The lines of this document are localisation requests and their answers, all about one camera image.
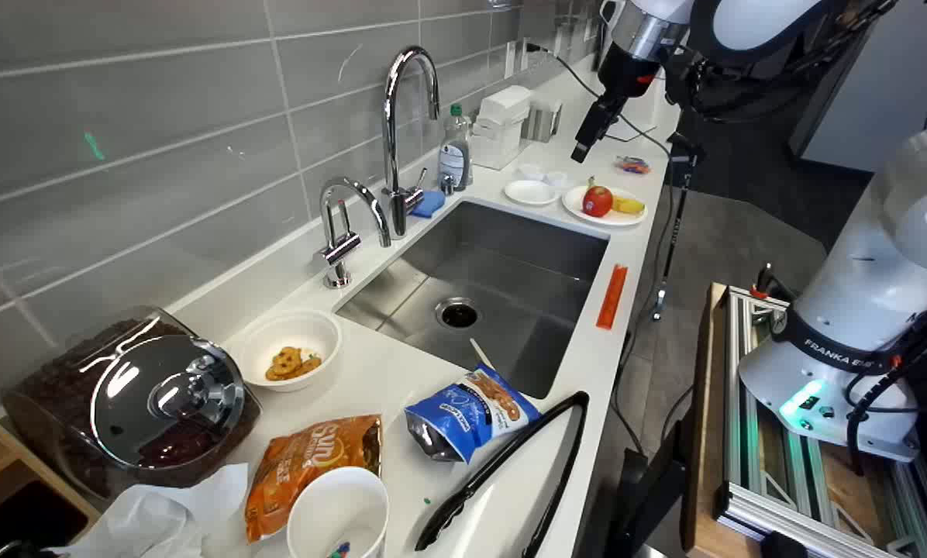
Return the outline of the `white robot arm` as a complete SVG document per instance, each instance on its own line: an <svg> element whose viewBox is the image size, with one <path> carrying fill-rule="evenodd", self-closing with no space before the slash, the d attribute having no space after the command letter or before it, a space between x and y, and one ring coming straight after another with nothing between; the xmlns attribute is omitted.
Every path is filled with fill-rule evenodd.
<svg viewBox="0 0 927 558"><path fill-rule="evenodd" d="M574 140L574 161L668 68L687 27L726 52L776 43L823 0L603 0L596 96ZM870 176L829 260L804 293L739 363L742 384L789 431L895 462L918 460L918 397L901 382L895 341L927 313L927 129L912 132Z"/></svg>

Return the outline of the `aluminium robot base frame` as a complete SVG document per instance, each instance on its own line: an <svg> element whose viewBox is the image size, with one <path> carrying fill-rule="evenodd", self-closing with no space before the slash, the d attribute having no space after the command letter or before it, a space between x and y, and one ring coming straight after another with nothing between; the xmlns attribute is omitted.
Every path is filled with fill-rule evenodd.
<svg viewBox="0 0 927 558"><path fill-rule="evenodd" d="M742 384L742 355L767 339L764 319L783 310L783 300L734 286L714 288L723 360L723 483L714 515L743 537L776 532L820 558L927 558L925 462L878 462L855 475L834 445L789 431Z"/></svg>

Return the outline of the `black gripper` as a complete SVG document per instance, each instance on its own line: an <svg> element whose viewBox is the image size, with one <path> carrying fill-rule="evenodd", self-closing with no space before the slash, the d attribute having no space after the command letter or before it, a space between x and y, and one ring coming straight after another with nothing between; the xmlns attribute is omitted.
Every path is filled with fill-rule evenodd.
<svg viewBox="0 0 927 558"><path fill-rule="evenodd" d="M586 122L580 123L578 142L574 142L574 151L571 151L571 159L578 163L586 161L589 150L619 117L624 105L632 96L643 96L652 88L654 73L658 73L658 61L637 58L619 46L608 49L608 55L600 68L600 80L603 80L605 93L586 113Z"/></svg>

